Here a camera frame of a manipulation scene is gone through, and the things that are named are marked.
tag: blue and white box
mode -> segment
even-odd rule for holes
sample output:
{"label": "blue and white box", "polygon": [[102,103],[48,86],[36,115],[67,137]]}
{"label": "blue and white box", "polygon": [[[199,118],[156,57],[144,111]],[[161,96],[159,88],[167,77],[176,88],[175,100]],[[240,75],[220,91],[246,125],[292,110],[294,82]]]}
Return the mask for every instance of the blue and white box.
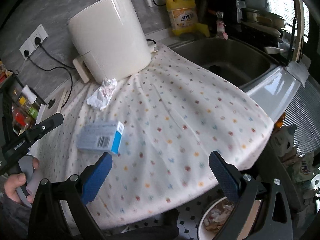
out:
{"label": "blue and white box", "polygon": [[95,122],[82,128],[77,148],[118,154],[124,125],[119,121]]}

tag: sink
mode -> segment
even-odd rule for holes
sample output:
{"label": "sink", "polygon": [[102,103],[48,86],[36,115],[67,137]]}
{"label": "sink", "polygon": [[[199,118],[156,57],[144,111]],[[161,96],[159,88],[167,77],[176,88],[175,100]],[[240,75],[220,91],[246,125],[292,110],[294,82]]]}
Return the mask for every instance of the sink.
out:
{"label": "sink", "polygon": [[240,89],[279,65],[268,54],[232,39],[206,38],[173,45],[170,48]]}

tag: power outlet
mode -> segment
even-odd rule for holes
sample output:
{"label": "power outlet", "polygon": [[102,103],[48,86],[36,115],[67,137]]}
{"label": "power outlet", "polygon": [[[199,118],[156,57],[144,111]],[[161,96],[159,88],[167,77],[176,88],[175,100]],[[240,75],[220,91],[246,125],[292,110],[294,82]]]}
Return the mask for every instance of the power outlet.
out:
{"label": "power outlet", "polygon": [[38,28],[36,28],[36,30],[30,35],[29,38],[27,38],[27,40],[20,47],[20,52],[25,60],[27,60],[27,57],[24,56],[25,50],[28,50],[29,55],[31,55],[39,47],[39,45],[35,44],[35,37],[39,37],[41,39],[40,43],[42,43],[48,37],[48,34],[43,28],[42,24],[40,24]]}

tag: human hand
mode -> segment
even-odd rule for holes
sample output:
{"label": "human hand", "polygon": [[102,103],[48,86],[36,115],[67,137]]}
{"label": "human hand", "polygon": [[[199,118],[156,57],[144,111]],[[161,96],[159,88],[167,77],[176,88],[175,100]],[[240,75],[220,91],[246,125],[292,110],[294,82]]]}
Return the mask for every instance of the human hand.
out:
{"label": "human hand", "polygon": [[[37,158],[33,157],[32,165],[35,169],[38,169],[40,166],[40,162]],[[27,178],[24,173],[20,174],[12,174],[9,176],[9,178],[4,183],[4,191],[8,198],[15,201],[16,203],[22,204],[21,199],[19,198],[19,195],[16,191],[17,187],[22,186],[25,184]],[[33,196],[29,195],[27,196],[27,199],[30,203],[33,203]]]}

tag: tablecloth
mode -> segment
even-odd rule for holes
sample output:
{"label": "tablecloth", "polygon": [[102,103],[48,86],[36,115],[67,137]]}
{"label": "tablecloth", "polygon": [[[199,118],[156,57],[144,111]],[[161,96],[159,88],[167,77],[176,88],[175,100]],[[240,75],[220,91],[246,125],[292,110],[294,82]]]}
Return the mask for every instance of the tablecloth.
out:
{"label": "tablecloth", "polygon": [[[125,125],[120,154],[87,205],[102,229],[164,212],[213,188],[217,181],[208,164],[213,150],[240,170],[250,168],[273,129],[272,120],[240,89],[158,46],[146,68],[118,82],[104,111],[86,104],[99,85],[78,81],[62,110],[64,123],[33,152],[46,178],[66,180],[101,156],[77,149],[82,127],[108,120]],[[63,209],[74,227],[65,203]]]}

